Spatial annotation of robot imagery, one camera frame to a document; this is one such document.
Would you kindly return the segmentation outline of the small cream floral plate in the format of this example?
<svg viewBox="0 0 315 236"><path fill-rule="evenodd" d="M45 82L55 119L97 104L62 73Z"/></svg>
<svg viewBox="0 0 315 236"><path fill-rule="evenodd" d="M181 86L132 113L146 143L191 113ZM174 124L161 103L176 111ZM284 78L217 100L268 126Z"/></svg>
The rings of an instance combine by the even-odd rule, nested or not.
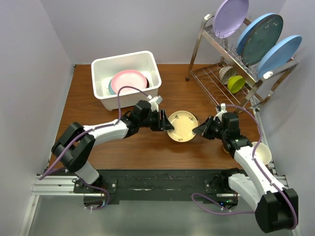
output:
<svg viewBox="0 0 315 236"><path fill-rule="evenodd" d="M168 131L168 136L180 143L192 140L196 134L192 131L199 126L199 119L188 111L176 111L172 113L168 120L174 127L174 130Z"/></svg>

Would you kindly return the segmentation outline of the red rimmed beige plate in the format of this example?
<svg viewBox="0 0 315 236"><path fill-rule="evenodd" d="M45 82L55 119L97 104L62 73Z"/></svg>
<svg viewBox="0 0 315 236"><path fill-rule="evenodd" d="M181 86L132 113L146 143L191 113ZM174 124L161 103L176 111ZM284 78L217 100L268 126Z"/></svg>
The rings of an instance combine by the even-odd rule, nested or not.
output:
<svg viewBox="0 0 315 236"><path fill-rule="evenodd" d="M148 78L147 77L145 77L146 78L146 88L149 88L150 87L150 82L149 82L149 80L148 80Z"/></svg>

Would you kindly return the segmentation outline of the pink plastic plate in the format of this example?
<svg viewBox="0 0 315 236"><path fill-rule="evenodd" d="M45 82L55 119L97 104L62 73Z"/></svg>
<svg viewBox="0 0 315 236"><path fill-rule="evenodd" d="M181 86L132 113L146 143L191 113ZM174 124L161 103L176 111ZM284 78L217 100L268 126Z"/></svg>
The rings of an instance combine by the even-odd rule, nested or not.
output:
<svg viewBox="0 0 315 236"><path fill-rule="evenodd" d="M137 70L123 70L112 78L112 89L118 93L124 86L131 86L137 89L146 88L145 76Z"/></svg>

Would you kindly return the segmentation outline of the blue cream leaf plate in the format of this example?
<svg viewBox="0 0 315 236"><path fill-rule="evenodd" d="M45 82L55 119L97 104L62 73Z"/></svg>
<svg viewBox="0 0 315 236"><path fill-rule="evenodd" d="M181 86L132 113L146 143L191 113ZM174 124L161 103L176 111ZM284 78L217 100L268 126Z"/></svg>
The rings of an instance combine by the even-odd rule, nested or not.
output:
<svg viewBox="0 0 315 236"><path fill-rule="evenodd" d="M109 90L111 95L116 94L116 92L112 89L112 79L109 81L108 90Z"/></svg>

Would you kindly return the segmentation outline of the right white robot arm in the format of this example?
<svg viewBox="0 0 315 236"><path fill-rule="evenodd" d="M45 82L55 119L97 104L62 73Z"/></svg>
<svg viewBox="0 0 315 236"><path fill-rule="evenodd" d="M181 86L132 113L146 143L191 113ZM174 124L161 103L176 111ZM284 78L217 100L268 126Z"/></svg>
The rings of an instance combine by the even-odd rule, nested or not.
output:
<svg viewBox="0 0 315 236"><path fill-rule="evenodd" d="M244 169L222 172L219 187L224 193L235 191L251 206L257 224L265 233L295 229L298 225L298 195L287 189L255 154L254 146L239 127L237 114L225 112L209 117L193 129L208 140L219 139L223 147Z"/></svg>

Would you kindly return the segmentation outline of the white plastic bin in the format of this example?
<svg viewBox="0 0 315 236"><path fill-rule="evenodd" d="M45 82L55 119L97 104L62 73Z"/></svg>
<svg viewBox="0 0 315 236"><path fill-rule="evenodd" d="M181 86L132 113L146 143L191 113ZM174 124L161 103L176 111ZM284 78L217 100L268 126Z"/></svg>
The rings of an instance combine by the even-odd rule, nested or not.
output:
<svg viewBox="0 0 315 236"><path fill-rule="evenodd" d="M158 67L150 51L129 53L96 59L91 64L94 96L104 107L115 110L118 106L130 107L144 95L134 87L152 97L157 96L162 84Z"/></svg>

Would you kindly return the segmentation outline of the lime green bowl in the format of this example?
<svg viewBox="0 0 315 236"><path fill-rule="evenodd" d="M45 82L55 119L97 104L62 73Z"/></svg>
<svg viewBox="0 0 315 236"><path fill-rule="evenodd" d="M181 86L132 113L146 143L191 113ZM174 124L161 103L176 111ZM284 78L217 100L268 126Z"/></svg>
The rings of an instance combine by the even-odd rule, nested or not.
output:
<svg viewBox="0 0 315 236"><path fill-rule="evenodd" d="M229 78L227 87L228 90L234 94L237 93L245 85L245 83L246 80L242 76L236 75Z"/></svg>

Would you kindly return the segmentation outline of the patterned white bowl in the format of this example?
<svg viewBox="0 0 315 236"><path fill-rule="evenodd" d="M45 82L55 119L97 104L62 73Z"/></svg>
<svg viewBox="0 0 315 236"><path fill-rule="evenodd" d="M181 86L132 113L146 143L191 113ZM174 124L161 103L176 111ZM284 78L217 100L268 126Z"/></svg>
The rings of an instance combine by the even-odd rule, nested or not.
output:
<svg viewBox="0 0 315 236"><path fill-rule="evenodd" d="M233 68L233 66L226 66L220 69L219 71L219 80L224 84L228 84L229 78L236 76L237 71Z"/></svg>

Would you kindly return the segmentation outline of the steel dish rack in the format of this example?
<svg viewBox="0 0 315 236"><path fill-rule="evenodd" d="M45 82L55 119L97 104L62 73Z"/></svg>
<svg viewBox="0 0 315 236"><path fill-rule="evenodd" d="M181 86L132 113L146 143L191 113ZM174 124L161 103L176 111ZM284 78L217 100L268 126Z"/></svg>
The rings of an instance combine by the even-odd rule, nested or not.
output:
<svg viewBox="0 0 315 236"><path fill-rule="evenodd" d="M236 105L236 113L241 108L259 111L274 95L279 85L291 74L298 65L294 58L257 76L257 65L246 65L233 39L220 38L209 23L214 14L207 14L201 27L190 60L186 80L194 78L206 92L215 106L221 103ZM219 53L219 62L200 69L194 68L195 58L202 39L206 39Z"/></svg>

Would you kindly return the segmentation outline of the light blue plate behind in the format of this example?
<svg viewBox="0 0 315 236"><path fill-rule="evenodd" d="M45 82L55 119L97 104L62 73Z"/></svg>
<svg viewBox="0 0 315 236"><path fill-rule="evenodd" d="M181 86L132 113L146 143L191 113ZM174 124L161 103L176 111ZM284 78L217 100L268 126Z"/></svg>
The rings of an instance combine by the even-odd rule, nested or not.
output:
<svg viewBox="0 0 315 236"><path fill-rule="evenodd" d="M267 13L264 14L260 17L258 17L257 19L255 19L253 22L251 22L246 28L245 30L241 33L238 41L237 41L237 50L236 53L238 55L242 54L242 51L244 49L245 43L248 40L249 35L251 34L251 32L254 30L254 28L261 23L263 20L265 20L267 17L273 15L274 13Z"/></svg>

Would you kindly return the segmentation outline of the light blue plate front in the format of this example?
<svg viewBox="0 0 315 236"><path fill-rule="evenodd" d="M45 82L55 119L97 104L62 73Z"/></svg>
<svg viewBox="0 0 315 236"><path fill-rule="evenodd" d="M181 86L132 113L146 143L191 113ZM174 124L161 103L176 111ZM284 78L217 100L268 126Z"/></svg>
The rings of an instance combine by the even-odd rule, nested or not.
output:
<svg viewBox="0 0 315 236"><path fill-rule="evenodd" d="M257 67L257 78L262 77L268 71L286 64L299 48L301 42L302 36L292 35L273 46L261 59Z"/></svg>

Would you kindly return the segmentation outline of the dark teal plate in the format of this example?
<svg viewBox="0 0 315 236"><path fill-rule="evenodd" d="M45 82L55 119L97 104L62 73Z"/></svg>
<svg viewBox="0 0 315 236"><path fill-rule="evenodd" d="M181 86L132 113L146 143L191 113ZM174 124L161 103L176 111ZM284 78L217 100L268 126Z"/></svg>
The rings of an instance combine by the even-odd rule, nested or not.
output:
<svg viewBox="0 0 315 236"><path fill-rule="evenodd" d="M283 18L278 14L271 14L262 19L251 31L241 53L245 66L251 66L265 56L275 46L283 29Z"/></svg>

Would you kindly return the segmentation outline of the lavender plate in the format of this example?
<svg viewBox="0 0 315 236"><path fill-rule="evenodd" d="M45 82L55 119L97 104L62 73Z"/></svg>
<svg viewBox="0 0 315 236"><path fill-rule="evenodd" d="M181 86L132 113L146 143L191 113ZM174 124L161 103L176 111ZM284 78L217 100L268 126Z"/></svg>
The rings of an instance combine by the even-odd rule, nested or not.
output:
<svg viewBox="0 0 315 236"><path fill-rule="evenodd" d="M218 38L231 36L243 23L249 9L249 0L225 0L215 13L213 30Z"/></svg>

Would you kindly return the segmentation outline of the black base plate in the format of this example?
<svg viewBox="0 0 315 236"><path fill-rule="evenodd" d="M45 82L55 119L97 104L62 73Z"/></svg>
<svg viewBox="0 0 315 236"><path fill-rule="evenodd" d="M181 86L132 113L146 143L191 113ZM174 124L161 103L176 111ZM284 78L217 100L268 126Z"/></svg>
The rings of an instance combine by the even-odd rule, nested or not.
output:
<svg viewBox="0 0 315 236"><path fill-rule="evenodd" d="M108 200L121 201L190 201L193 193L203 194L215 201L237 194L228 187L228 177L245 174L244 170L99 170L100 180L87 187L77 176L64 169L55 170L50 177L67 177L68 193L83 194L84 204L101 205Z"/></svg>

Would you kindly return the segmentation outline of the aluminium rail frame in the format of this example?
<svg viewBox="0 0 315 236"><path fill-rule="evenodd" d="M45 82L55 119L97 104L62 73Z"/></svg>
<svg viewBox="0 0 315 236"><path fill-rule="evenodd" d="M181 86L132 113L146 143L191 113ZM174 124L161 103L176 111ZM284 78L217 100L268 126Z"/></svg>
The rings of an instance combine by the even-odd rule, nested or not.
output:
<svg viewBox="0 0 315 236"><path fill-rule="evenodd" d="M40 180L38 177L35 179L35 183L33 185L31 191L31 200L29 206L27 208L27 212L24 217L24 221L22 223L22 227L20 230L20 235L27 236L30 233L31 225L34 219L35 210L38 205L38 200L41 196L82 196L83 194L74 194L68 193L70 189L70 180L67 177L58 177L52 178L50 176L45 177L43 180ZM240 194L237 194L237 201L241 197ZM207 200L212 202L214 201L212 198L207 197ZM223 202L218 202L220 207L228 207L229 205L233 205L232 200L230 198L224 198Z"/></svg>

